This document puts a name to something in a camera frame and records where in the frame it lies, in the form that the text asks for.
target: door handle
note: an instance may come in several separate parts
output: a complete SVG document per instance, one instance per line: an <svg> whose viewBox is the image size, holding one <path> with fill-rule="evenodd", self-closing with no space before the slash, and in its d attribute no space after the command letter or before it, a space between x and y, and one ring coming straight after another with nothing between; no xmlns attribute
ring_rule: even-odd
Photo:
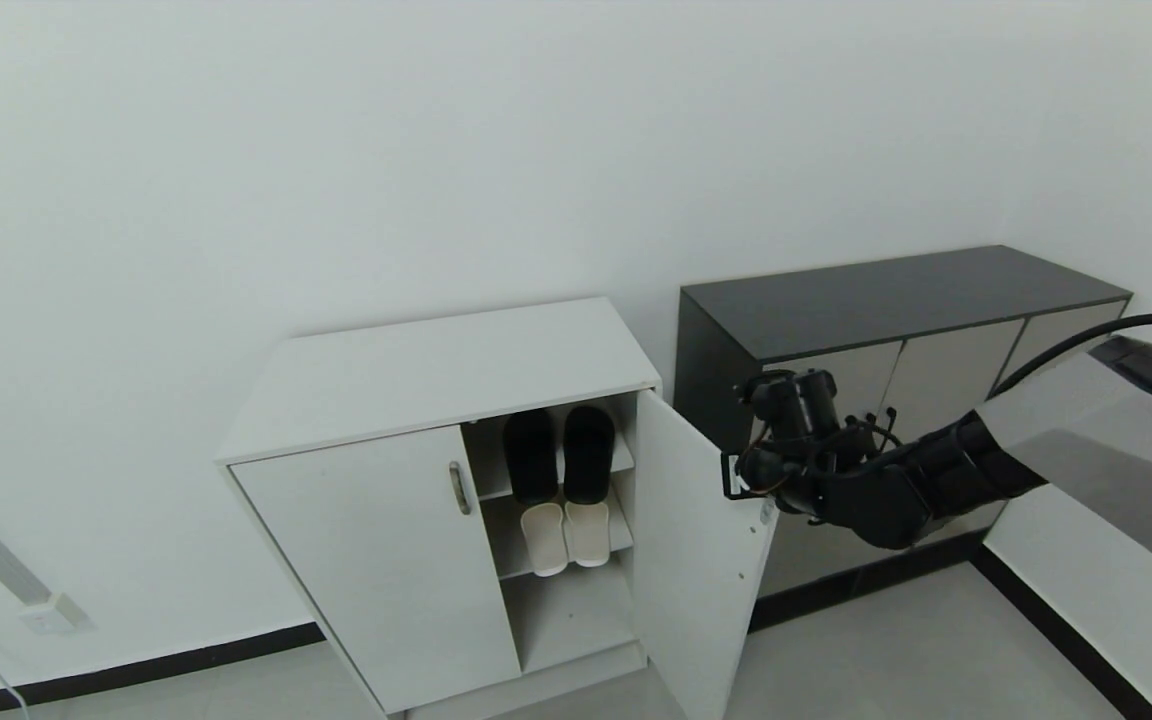
<svg viewBox="0 0 1152 720"><path fill-rule="evenodd" d="M448 473L452 475L452 492L456 493L456 503L461 506L461 515L470 514L470 501L465 498L465 480L461 478L461 464L453 460L447 465Z"/></svg>

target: black cable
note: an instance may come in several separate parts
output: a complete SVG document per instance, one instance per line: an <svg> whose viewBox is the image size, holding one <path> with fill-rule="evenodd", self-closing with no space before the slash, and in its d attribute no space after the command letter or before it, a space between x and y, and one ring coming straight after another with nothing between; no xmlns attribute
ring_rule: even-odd
<svg viewBox="0 0 1152 720"><path fill-rule="evenodd" d="M900 441L899 437L895 437L895 435L892 434L892 430L890 429L884 429L884 427L881 427L881 425L876 425L873 423L869 423L869 420L856 420L855 422L855 427L866 429L866 430L869 430L869 432L877 433L879 437L882 438L882 445L887 445L887 441L892 441L892 445L895 446L895 447L900 447L902 445L905 445L905 444L902 444Z"/></svg>
<svg viewBox="0 0 1152 720"><path fill-rule="evenodd" d="M1071 334L1069 338L1048 347L1047 350L1039 353L1038 356L1029 363L1021 365L1015 373L1007 376L1005 381L999 382L996 387L993 388L993 392L990 393L990 397L1000 396L1010 388L1018 386L1020 381L1023 381L1023 379L1032 374L1034 370L1043 367L1043 365L1051 363L1056 357L1064 355L1064 353L1073 350L1073 348L1078 347L1089 340L1096 340L1097 338L1102 336L1102 334L1116 331L1139 328L1142 325L1152 325L1152 313L1134 314L1130 316L1130 318L1119 318L1116 320L1111 320L1109 323L1101 323L1100 325L1096 325L1096 327L1087 328L1081 333Z"/></svg>
<svg viewBox="0 0 1152 720"><path fill-rule="evenodd" d="M895 407L888 407L887 409L887 432L892 432L892 429L896 427L896 409ZM900 447L901 442L896 442L896 447ZM882 455L884 448L887 447L887 438L882 438L882 445L878 446L878 454Z"/></svg>

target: white shoe cabinet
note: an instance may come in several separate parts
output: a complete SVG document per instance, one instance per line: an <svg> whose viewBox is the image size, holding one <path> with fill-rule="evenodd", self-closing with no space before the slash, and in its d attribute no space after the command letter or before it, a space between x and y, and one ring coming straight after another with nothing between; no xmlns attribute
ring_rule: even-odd
<svg viewBox="0 0 1152 720"><path fill-rule="evenodd" d="M652 662L718 720L778 514L723 498L659 389L607 300L298 338L218 464L372 714L484 719ZM544 407L561 438L582 404L617 424L612 561L538 578L500 429Z"/></svg>

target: gray cabinet door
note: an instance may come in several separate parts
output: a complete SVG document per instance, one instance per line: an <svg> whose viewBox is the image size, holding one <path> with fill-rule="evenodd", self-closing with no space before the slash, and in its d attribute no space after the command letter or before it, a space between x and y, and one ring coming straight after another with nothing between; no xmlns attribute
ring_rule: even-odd
<svg viewBox="0 0 1152 720"><path fill-rule="evenodd" d="M882 393L896 366L900 347L900 342L858 347L855 350L789 359L767 365L764 370L829 370L838 384L838 417L842 419L847 415L856 415L863 418L865 414L876 414L881 404ZM756 435L760 430L761 423L755 420L751 433ZM772 536L772 548L767 555L767 566L763 569L763 583L758 593L767 596L781 592L889 555L892 551L870 546L849 529L809 526L803 515L782 515L780 523L776 523L776 532Z"/></svg>
<svg viewBox="0 0 1152 720"><path fill-rule="evenodd" d="M1021 320L914 338L905 342L892 373L882 409L895 407L895 433L902 441L942 429L961 418L988 394L1015 346ZM1002 511L994 502L956 518L923 544L988 528Z"/></svg>
<svg viewBox="0 0 1152 720"><path fill-rule="evenodd" d="M1025 323L1025 328L1020 332L1020 340L1016 341L1015 350L1007 361L1007 366L1002 370L1000 381L1010 373L1016 372L1021 365L1029 363L1039 353L1069 338L1074 333L1083 332L1101 323L1109 323L1112 319L1123 313L1126 302L1108 302L1106 305L1079 306L1076 310L1066 310L1062 313L1038 314ZM1084 353L1089 348L1100 344L1102 338L1084 342L1075 347L1074 350L1061 355L1052 361L1047 366L1055 366L1060 361L1071 355Z"/></svg>

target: open cabinet door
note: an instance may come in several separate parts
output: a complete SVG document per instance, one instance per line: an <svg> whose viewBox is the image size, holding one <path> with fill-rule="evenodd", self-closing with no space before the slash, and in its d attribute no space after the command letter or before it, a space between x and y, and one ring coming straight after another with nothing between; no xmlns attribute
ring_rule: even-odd
<svg viewBox="0 0 1152 720"><path fill-rule="evenodd" d="M653 392L637 400L634 629L690 720L719 720L778 511L722 492L722 453Z"/></svg>

